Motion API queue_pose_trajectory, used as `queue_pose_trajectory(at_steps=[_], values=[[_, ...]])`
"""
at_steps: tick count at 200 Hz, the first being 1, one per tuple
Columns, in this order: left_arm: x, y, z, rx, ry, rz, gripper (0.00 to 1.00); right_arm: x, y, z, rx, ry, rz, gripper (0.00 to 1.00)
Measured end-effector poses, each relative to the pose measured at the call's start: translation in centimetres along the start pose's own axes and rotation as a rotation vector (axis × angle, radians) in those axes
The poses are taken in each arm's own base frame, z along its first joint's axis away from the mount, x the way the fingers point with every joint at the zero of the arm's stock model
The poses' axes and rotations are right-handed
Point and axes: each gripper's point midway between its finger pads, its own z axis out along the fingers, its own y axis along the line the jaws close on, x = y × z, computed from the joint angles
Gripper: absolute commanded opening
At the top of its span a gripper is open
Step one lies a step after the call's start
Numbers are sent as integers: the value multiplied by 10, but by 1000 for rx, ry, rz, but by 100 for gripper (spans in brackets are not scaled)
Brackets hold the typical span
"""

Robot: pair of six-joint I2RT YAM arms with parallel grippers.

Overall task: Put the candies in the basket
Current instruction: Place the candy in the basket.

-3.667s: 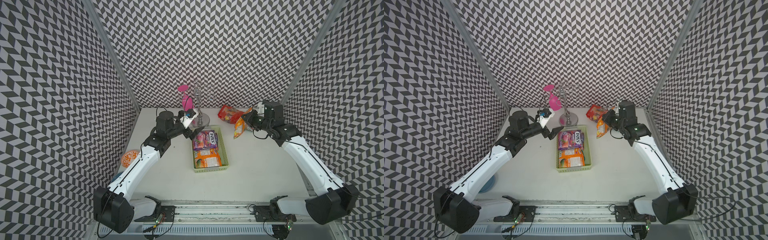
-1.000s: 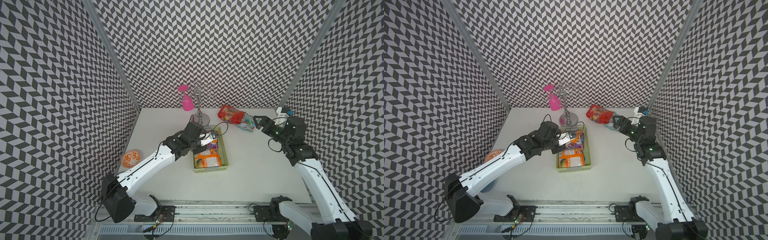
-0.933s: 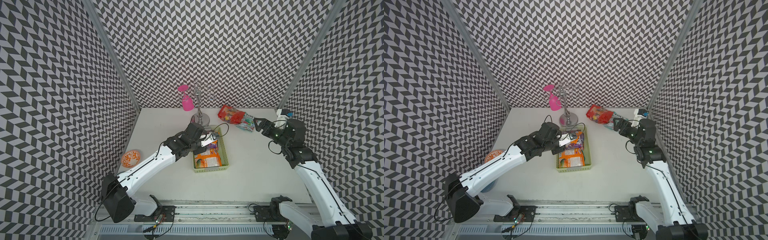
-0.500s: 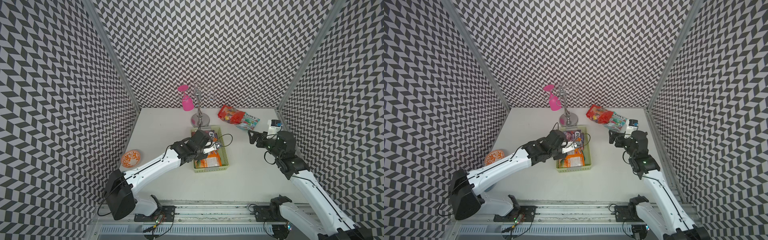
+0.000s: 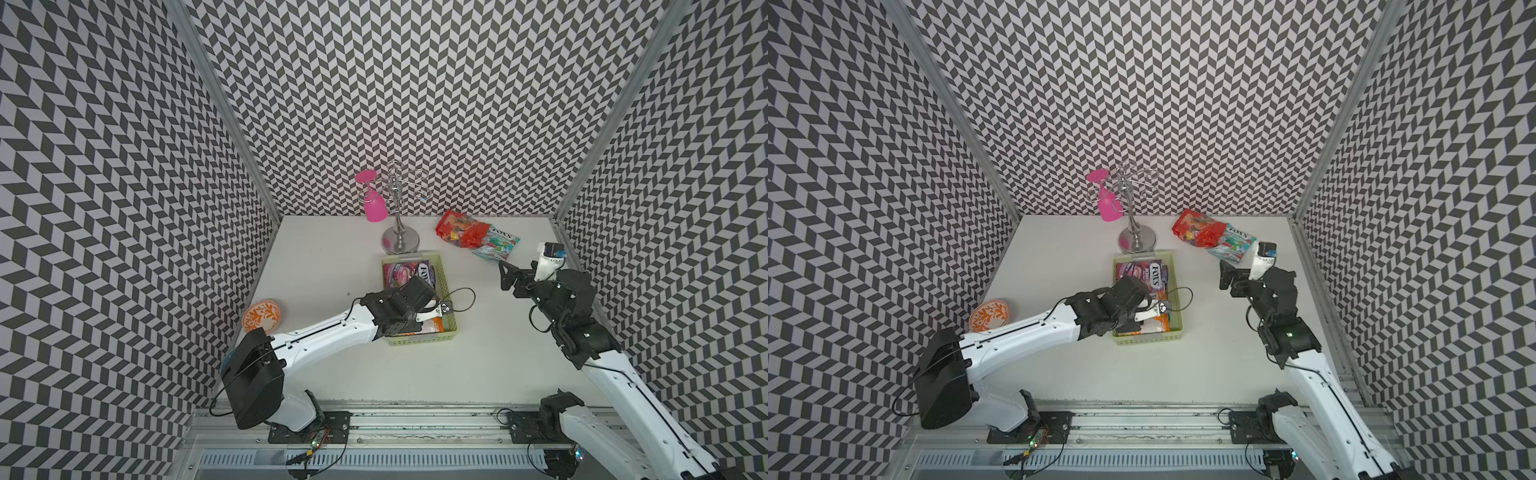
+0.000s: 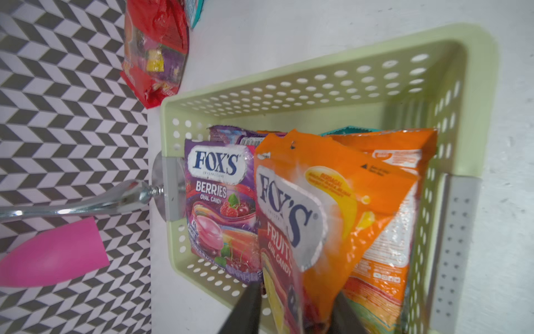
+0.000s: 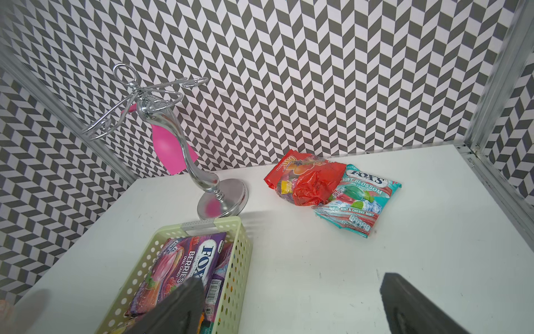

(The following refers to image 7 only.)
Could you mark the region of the green Fox's candy bag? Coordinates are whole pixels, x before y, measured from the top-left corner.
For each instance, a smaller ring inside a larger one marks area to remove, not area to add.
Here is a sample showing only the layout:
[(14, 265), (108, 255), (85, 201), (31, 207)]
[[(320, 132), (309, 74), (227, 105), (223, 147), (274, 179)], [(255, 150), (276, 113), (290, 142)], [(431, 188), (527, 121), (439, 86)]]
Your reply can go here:
[(327, 203), (312, 209), (336, 227), (367, 238), (390, 198), (401, 187), (399, 182), (349, 164)]

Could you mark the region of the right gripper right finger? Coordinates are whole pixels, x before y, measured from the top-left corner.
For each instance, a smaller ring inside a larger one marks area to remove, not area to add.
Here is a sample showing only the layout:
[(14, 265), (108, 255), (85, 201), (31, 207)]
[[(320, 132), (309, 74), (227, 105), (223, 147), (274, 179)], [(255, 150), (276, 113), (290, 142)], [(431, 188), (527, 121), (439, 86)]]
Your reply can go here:
[(400, 274), (384, 275), (380, 295), (392, 333), (468, 333)]

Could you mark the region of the light green plastic basket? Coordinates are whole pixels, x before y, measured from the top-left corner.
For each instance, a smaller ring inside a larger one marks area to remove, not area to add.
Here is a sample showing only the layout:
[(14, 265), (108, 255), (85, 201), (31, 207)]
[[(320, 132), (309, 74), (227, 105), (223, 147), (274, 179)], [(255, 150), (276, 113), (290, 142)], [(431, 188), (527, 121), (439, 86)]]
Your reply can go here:
[(228, 269), (221, 284), (221, 297), (213, 312), (212, 333), (237, 333), (243, 309), (246, 291), (252, 242), (239, 217), (215, 218), (204, 221), (167, 225), (158, 229), (142, 252), (128, 279), (102, 320), (97, 333), (110, 333), (114, 328), (127, 322), (127, 307), (134, 298), (134, 293), (141, 286), (142, 280), (152, 270), (154, 263), (164, 249), (164, 243), (174, 237), (192, 237), (206, 235), (208, 229), (215, 228), (226, 234), (226, 241), (231, 243)]

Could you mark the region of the purple candy bag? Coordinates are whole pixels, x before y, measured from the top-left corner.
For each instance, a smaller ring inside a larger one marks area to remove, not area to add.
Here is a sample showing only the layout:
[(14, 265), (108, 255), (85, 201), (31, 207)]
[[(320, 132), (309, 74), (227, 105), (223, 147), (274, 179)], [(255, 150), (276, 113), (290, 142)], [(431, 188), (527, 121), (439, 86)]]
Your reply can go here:
[(204, 305), (204, 320), (213, 323), (221, 297), (225, 276), (232, 254), (233, 243), (226, 242), (222, 248), (216, 268), (214, 270)]
[(153, 268), (136, 292), (126, 316), (152, 310), (190, 278), (199, 278), (207, 291), (225, 246), (226, 232), (171, 238), (164, 244)]

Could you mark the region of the red candy bag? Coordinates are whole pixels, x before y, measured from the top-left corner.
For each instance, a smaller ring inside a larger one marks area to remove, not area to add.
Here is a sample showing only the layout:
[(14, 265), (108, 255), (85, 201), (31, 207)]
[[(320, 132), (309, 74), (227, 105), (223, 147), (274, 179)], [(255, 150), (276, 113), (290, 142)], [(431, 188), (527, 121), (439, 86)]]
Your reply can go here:
[(269, 188), (296, 206), (327, 203), (346, 171), (346, 164), (289, 150), (264, 178)]

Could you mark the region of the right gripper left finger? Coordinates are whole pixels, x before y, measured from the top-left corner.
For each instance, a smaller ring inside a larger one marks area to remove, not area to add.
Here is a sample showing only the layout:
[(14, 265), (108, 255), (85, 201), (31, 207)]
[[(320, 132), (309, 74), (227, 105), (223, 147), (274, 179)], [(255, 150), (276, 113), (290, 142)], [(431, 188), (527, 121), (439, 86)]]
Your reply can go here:
[(129, 333), (197, 333), (204, 307), (204, 285), (189, 278), (136, 321)]

